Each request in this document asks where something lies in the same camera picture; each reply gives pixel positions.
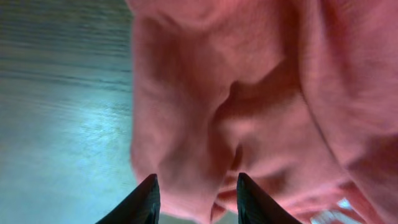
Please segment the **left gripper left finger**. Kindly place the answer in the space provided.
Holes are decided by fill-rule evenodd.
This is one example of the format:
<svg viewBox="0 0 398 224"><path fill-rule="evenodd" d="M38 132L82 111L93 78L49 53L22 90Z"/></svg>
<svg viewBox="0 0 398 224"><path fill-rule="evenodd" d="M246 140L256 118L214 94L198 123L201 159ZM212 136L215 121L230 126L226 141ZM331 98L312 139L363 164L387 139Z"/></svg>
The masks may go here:
<svg viewBox="0 0 398 224"><path fill-rule="evenodd" d="M158 224L160 189L156 174L147 176L96 224Z"/></svg>

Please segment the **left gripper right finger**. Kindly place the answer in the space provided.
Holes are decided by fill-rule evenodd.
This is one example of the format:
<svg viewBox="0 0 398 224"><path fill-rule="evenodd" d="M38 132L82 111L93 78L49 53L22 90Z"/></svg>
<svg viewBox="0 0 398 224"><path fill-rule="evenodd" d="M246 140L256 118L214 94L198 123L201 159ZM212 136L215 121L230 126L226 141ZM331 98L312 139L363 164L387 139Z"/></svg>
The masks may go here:
<svg viewBox="0 0 398 224"><path fill-rule="evenodd" d="M239 224L300 224L246 173L239 173L236 190Z"/></svg>

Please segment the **orange printed t-shirt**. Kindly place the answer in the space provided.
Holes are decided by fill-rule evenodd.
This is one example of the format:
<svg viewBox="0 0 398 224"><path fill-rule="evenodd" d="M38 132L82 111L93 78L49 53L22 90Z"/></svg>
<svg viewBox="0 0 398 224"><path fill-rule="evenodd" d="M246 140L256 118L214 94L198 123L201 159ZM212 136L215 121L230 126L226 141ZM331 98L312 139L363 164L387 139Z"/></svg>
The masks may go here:
<svg viewBox="0 0 398 224"><path fill-rule="evenodd" d="M136 178L212 223L247 173L302 222L397 222L397 1L129 0Z"/></svg>

